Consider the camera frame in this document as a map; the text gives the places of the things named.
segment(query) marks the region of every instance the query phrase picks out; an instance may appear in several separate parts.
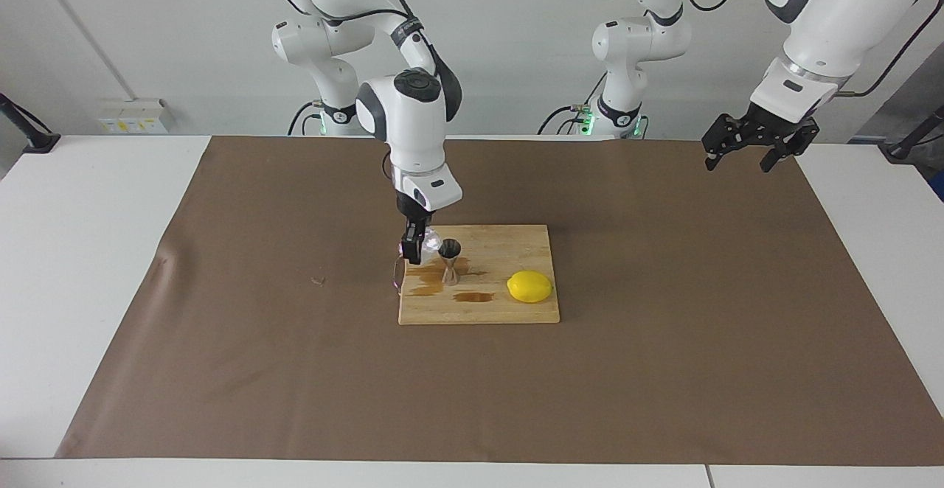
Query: lemon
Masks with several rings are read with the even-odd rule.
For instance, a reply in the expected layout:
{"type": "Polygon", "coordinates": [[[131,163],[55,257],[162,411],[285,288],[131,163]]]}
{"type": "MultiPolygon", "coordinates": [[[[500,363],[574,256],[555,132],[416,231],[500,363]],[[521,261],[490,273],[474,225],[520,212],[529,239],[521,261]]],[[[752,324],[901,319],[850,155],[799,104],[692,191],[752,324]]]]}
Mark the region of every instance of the lemon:
{"type": "Polygon", "coordinates": [[[519,271],[508,279],[508,292],[515,300],[536,304],[550,296],[552,286],[547,276],[536,271],[519,271]]]}

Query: metal jigger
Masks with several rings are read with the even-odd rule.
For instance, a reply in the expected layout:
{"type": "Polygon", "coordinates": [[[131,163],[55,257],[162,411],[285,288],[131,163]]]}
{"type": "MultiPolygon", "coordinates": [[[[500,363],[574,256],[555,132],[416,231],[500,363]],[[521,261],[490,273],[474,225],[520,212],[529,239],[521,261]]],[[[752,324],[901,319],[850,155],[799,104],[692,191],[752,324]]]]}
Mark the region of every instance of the metal jigger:
{"type": "Polygon", "coordinates": [[[456,272],[456,259],[459,259],[459,253],[462,252],[462,246],[457,240],[443,240],[439,247],[439,256],[445,263],[445,273],[442,273],[442,283],[445,285],[456,285],[459,283],[459,273],[456,272]]]}

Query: brown paper mat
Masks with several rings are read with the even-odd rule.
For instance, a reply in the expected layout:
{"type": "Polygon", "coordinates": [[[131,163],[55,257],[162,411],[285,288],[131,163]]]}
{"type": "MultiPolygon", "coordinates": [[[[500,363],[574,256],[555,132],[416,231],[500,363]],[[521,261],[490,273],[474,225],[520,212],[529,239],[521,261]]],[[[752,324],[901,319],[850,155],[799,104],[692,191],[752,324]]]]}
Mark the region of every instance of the brown paper mat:
{"type": "Polygon", "coordinates": [[[384,151],[214,138],[58,455],[944,464],[795,162],[449,142],[434,222],[548,225],[563,322],[399,327],[384,151]]]}

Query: cutting board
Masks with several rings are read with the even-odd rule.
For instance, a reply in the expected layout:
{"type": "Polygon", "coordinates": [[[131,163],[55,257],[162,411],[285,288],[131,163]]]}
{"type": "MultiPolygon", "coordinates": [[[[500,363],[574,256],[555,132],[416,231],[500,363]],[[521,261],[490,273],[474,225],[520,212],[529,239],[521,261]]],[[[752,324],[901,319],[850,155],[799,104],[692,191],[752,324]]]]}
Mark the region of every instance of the cutting board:
{"type": "Polygon", "coordinates": [[[441,259],[408,265],[400,291],[401,326],[410,324],[556,324],[561,315],[546,226],[436,226],[442,239],[462,244],[459,284],[443,283],[441,259]],[[512,274],[537,271],[552,281],[550,297],[518,302],[506,286],[512,274]]]}

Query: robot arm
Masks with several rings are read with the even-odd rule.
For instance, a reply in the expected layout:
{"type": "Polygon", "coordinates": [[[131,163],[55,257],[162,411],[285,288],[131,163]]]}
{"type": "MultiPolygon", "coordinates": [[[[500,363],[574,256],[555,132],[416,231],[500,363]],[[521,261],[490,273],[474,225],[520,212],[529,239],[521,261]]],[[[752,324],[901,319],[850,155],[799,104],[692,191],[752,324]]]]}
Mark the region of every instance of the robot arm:
{"type": "Polygon", "coordinates": [[[640,62],[681,57],[692,42],[692,27],[682,15],[682,0],[639,0],[641,18],[601,24],[593,51],[606,66],[606,86],[591,105],[592,133],[627,138],[634,131],[648,79],[640,62]]]}
{"type": "MultiPolygon", "coordinates": [[[[287,61],[309,69],[328,122],[351,122],[357,116],[368,133],[390,146],[398,209],[407,218],[402,253],[419,263],[432,213],[462,199],[443,150],[445,123],[459,110],[462,87],[405,0],[291,1],[314,23],[280,24],[274,47],[287,61]],[[394,41],[410,69],[357,88],[353,68],[334,57],[365,47],[375,30],[394,41]]],[[[327,122],[326,128],[333,131],[327,122]]]]}
{"type": "Polygon", "coordinates": [[[746,115],[721,115],[701,139],[709,171],[746,145],[771,147],[761,161],[764,172],[802,155],[819,132],[813,112],[835,97],[917,0],[765,1],[789,25],[790,37],[751,95],[746,115]]]}

